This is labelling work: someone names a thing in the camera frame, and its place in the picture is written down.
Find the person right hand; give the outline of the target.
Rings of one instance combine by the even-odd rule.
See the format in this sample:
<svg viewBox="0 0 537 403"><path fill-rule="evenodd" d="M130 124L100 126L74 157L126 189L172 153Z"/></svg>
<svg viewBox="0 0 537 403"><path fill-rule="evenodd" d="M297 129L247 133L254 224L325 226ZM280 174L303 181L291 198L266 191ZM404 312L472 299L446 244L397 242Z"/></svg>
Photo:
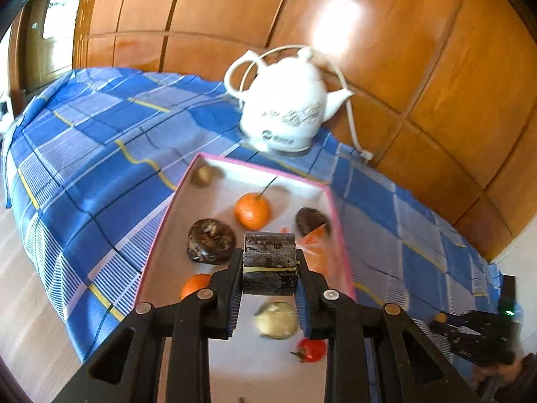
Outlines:
<svg viewBox="0 0 537 403"><path fill-rule="evenodd" d="M478 386L489 377L497 377L499 380L499 387L507 387L514 383L515 380L523 373L523 359L516 358L510 365L496 364L488 367L475 367L473 371L472 384L473 389L477 389Z"/></svg>

